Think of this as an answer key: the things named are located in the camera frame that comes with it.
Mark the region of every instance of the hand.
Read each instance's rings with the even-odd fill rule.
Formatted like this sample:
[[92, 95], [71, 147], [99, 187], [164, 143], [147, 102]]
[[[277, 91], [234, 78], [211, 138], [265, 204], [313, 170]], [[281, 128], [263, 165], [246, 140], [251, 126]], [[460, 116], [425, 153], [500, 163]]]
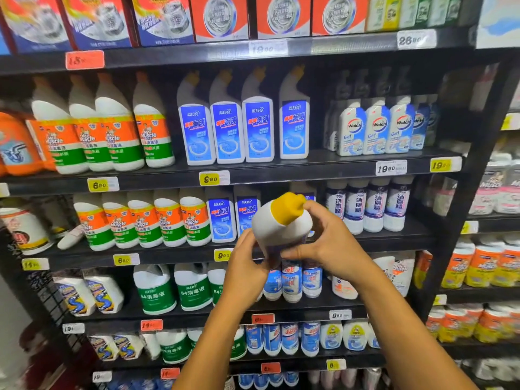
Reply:
[[253, 261], [253, 246], [256, 243], [252, 229], [245, 230], [231, 253], [222, 296], [230, 306], [240, 309], [242, 314], [256, 302], [267, 281], [269, 262], [261, 264]]
[[312, 259], [321, 264], [330, 273], [352, 282], [374, 265], [345, 223], [323, 205], [307, 201], [303, 208], [313, 217], [317, 234], [316, 242], [295, 246], [281, 252], [284, 259]]

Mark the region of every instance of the product box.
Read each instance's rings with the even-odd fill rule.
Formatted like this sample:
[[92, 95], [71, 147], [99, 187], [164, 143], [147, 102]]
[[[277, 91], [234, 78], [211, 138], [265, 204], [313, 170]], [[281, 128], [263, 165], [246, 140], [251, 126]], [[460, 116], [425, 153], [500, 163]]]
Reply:
[[62, 0], [79, 49], [131, 48], [137, 36], [123, 0]]
[[310, 0], [256, 0], [258, 38], [310, 35]]
[[247, 0], [190, 0], [197, 42], [249, 39]]
[[73, 50], [58, 0], [0, 0], [0, 7], [20, 53]]
[[365, 32], [368, 0], [313, 0], [313, 36]]
[[189, 0], [132, 0], [142, 46], [193, 44]]

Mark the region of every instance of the price tag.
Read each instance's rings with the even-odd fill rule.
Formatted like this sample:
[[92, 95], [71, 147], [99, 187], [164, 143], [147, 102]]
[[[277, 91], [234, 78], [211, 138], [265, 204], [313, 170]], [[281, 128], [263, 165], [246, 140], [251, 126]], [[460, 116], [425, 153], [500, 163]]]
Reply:
[[65, 53], [65, 68], [71, 70], [95, 70], [105, 68], [102, 50], [80, 50]]
[[275, 314], [252, 314], [251, 324], [273, 324], [275, 322]]
[[249, 57], [281, 57], [288, 56], [289, 49], [286, 39], [249, 41]]
[[478, 233], [478, 220], [468, 220], [464, 222], [462, 231], [460, 234], [477, 234]]
[[282, 368], [279, 362], [263, 362], [260, 365], [262, 373], [281, 373]]
[[139, 253], [129, 253], [129, 254], [114, 254], [114, 265], [139, 265], [141, 264], [139, 260]]
[[433, 157], [430, 160], [431, 173], [458, 172], [462, 168], [462, 157]]
[[87, 178], [88, 191], [91, 193], [104, 193], [106, 191], [119, 191], [117, 176], [105, 178]]
[[222, 186], [230, 184], [229, 171], [214, 171], [199, 173], [200, 186]]
[[347, 369], [347, 362], [344, 358], [327, 360], [327, 371], [340, 371]]
[[437, 31], [433, 28], [426, 30], [401, 30], [397, 32], [397, 49], [432, 49], [437, 46]]
[[94, 371], [92, 373], [92, 383], [112, 382], [112, 371]]
[[161, 368], [161, 379], [177, 379], [180, 368]]
[[141, 331], [162, 331], [162, 319], [141, 320]]
[[85, 334], [85, 323], [62, 324], [63, 334]]
[[387, 160], [375, 164], [375, 176], [405, 175], [408, 171], [408, 161]]
[[445, 294], [438, 294], [435, 296], [435, 300], [433, 301], [433, 306], [437, 305], [446, 305], [448, 302], [448, 296]]
[[350, 309], [329, 310], [329, 320], [351, 320], [352, 311]]
[[0, 197], [9, 197], [10, 195], [7, 183], [0, 183]]
[[233, 248], [227, 249], [215, 249], [214, 250], [214, 258], [216, 262], [228, 262], [231, 257], [231, 252]]
[[45, 271], [50, 269], [48, 258], [23, 258], [22, 268], [24, 271]]

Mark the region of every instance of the store shelf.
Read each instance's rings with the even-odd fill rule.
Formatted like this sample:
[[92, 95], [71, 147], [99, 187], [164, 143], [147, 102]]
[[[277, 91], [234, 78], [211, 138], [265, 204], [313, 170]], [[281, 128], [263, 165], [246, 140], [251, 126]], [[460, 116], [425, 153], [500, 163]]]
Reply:
[[[435, 243], [435, 236], [418, 220], [411, 216], [406, 218], [405, 228], [399, 232], [383, 230], [377, 233], [364, 231], [355, 236], [365, 251], [369, 253], [401, 250], [430, 249]], [[232, 248], [231, 243], [208, 243], [204, 246], [192, 247], [185, 243], [176, 248], [165, 245], [145, 249], [139, 245], [130, 249], [112, 248], [95, 252], [89, 248], [84, 239], [70, 249], [62, 251], [56, 246], [38, 254], [47, 257], [51, 271], [62, 269], [80, 269], [93, 267], [114, 267], [114, 255], [139, 254], [141, 264], [176, 264], [179, 262], [212, 262], [215, 249]], [[262, 251], [256, 247], [253, 258], [263, 258]]]
[[[229, 363], [229, 373], [237, 375], [241, 373], [262, 373], [263, 362], [279, 362], [282, 372], [327, 369], [327, 359], [344, 358], [349, 368], [381, 367], [385, 359], [379, 349], [369, 346], [361, 352], [347, 350], [343, 345], [337, 349], [320, 348], [316, 357], [307, 357], [299, 349], [294, 355], [289, 356], [280, 351], [276, 357], [268, 356], [264, 351], [257, 355], [247, 353], [238, 361]], [[100, 363], [97, 371], [112, 371], [114, 380], [128, 380], [136, 378], [157, 378], [160, 376], [161, 368], [181, 367], [182, 365], [167, 365], [160, 358], [151, 361], [147, 356], [141, 356], [138, 360], [125, 361], [117, 359], [112, 362]]]
[[485, 344], [475, 338], [469, 338], [441, 345], [454, 360], [520, 356], [520, 336], [495, 344]]
[[[137, 290], [132, 290], [127, 296], [125, 305], [116, 314], [94, 314], [73, 318], [68, 315], [63, 323], [82, 322], [85, 323], [85, 333], [93, 334], [116, 334], [118, 332], [132, 333], [140, 331], [141, 320], [162, 319], [164, 329], [182, 329], [189, 327], [204, 327], [206, 319], [213, 306], [186, 312], [177, 303], [175, 309], [167, 314], [151, 316], [144, 314]], [[302, 322], [302, 321], [324, 321], [329, 320], [330, 310], [350, 309], [353, 319], [365, 319], [367, 310], [360, 299], [345, 300], [332, 292], [331, 282], [323, 279], [321, 294], [316, 298], [308, 298], [303, 295], [297, 303], [289, 303], [283, 297], [277, 301], [268, 301], [265, 297], [249, 308], [242, 317], [241, 324], [252, 324], [253, 314], [275, 314], [277, 323]]]
[[[437, 48], [469, 46], [468, 28], [466, 27], [445, 27], [434, 30], [437, 32]], [[250, 50], [250, 45], [258, 44], [258, 40], [133, 49], [106, 49], [105, 68], [114, 69], [121, 67], [398, 50], [397, 32], [300, 37], [262, 40], [260, 42], [269, 44], [274, 51], [264, 51], [258, 54], [258, 52]], [[60, 52], [0, 57], [0, 76], [65, 70], [65, 56], [64, 53]]]
[[401, 154], [341, 157], [328, 150], [309, 151], [302, 160], [275, 159], [271, 163], [213, 164], [188, 166], [186, 159], [170, 167], [147, 168], [119, 173], [83, 173], [59, 175], [44, 172], [33, 176], [5, 177], [11, 196], [46, 196], [51, 194], [88, 193], [87, 179], [116, 176], [122, 191], [143, 189], [169, 189], [200, 186], [199, 173], [228, 170], [231, 184], [289, 182], [296, 180], [322, 180], [335, 178], [363, 178], [375, 176], [376, 163], [386, 160], [407, 160], [408, 175], [429, 174], [434, 157], [457, 156], [449, 150], [424, 148]]
[[447, 296], [448, 304], [520, 301], [520, 283], [517, 283], [517, 286], [513, 288], [499, 288], [496, 286], [472, 288], [463, 284], [461, 288], [456, 290], [441, 288], [439, 294]]
[[478, 233], [520, 231], [520, 214], [469, 215], [469, 222], [478, 222]]

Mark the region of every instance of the red price tag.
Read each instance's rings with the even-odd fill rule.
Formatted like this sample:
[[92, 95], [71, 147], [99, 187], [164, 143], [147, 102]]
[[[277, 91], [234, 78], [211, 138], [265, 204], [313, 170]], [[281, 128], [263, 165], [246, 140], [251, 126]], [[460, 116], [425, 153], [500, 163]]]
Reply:
[[273, 324], [275, 322], [275, 314], [252, 314], [251, 324]]
[[260, 370], [262, 373], [281, 373], [282, 368], [279, 362], [263, 362]]
[[141, 320], [141, 331], [162, 331], [162, 319]]
[[102, 50], [80, 50], [65, 53], [65, 68], [71, 70], [95, 70], [105, 68]]
[[180, 368], [162, 368], [161, 379], [177, 379], [180, 374]]

